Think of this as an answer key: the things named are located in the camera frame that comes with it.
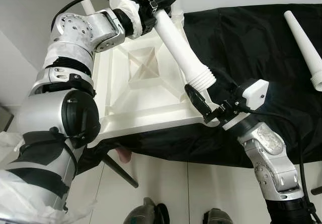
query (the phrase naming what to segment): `white floor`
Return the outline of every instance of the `white floor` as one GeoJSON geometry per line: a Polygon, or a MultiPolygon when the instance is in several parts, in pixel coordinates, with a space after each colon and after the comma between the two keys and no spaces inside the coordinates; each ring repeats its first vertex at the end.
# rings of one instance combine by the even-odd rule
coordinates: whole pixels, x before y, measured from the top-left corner
{"type": "MultiPolygon", "coordinates": [[[[111,157],[118,163],[117,155],[111,157]]],[[[213,207],[226,211],[236,224],[270,223],[252,169],[187,164],[136,155],[121,166],[139,183],[134,189],[106,165],[76,177],[68,198],[71,211],[97,203],[77,224],[122,224],[144,197],[167,205],[172,224],[201,224],[213,207]]],[[[308,189],[322,185],[322,162],[305,165],[308,189]]],[[[322,195],[310,196],[322,216],[322,195]]]]}

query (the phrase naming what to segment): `black metal leg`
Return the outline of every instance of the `black metal leg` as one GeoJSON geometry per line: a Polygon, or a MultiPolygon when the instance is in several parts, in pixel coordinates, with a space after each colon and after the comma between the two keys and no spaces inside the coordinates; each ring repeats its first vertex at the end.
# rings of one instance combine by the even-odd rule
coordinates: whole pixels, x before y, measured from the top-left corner
{"type": "Polygon", "coordinates": [[[119,174],[124,180],[126,180],[134,188],[137,188],[139,186],[139,184],[131,176],[129,176],[129,174],[126,173],[121,168],[121,166],[119,166],[110,156],[105,155],[105,157],[102,160],[108,167],[110,167],[117,174],[119,174]]]}

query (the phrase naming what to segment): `plastic wrap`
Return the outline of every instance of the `plastic wrap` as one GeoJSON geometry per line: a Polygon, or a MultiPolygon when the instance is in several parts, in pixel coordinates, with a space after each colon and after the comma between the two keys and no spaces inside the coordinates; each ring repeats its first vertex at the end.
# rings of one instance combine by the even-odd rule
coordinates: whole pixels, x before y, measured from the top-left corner
{"type": "Polygon", "coordinates": [[[131,39],[136,39],[142,34],[141,19],[138,13],[139,5],[131,0],[110,0],[111,9],[121,9],[133,24],[133,35],[131,39]]]}
{"type": "Polygon", "coordinates": [[[20,143],[22,136],[18,133],[0,132],[0,162],[20,143]]]}
{"type": "Polygon", "coordinates": [[[39,197],[29,191],[32,186],[14,174],[0,171],[0,218],[17,221],[18,223],[73,223],[87,216],[94,203],[77,211],[55,210],[46,206],[39,197]]]}

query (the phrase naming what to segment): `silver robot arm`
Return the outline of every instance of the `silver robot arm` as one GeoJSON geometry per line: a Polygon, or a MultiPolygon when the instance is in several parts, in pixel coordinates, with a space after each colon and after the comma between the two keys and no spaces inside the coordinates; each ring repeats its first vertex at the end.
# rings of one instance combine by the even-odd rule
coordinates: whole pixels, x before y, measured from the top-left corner
{"type": "Polygon", "coordinates": [[[45,63],[18,115],[25,144],[18,159],[0,170],[1,193],[9,198],[7,202],[2,195],[0,222],[48,223],[37,217],[42,213],[31,211],[37,209],[32,204],[39,202],[65,209],[77,163],[100,131],[93,100],[95,53],[121,44],[126,37],[139,37],[138,31],[150,32],[156,10],[169,9],[175,0],[125,1],[137,10],[126,14],[123,4],[122,9],[107,8],[88,16],[63,13],[56,18],[45,63]],[[136,17],[136,25],[131,16],[136,17]]]}
{"type": "Polygon", "coordinates": [[[231,89],[229,99],[211,111],[190,85],[186,92],[206,123],[217,118],[224,130],[237,138],[253,163],[272,224],[313,224],[295,166],[286,154],[283,139],[253,114],[263,105],[269,83],[250,80],[231,89]]]}

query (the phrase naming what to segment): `bolt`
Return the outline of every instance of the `bolt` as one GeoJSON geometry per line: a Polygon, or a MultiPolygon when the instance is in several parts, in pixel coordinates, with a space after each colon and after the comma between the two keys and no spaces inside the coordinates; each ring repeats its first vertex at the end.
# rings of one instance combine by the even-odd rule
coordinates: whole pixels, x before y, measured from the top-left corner
{"type": "Polygon", "coordinates": [[[76,99],[68,99],[67,103],[77,103],[77,100],[76,99]]]}

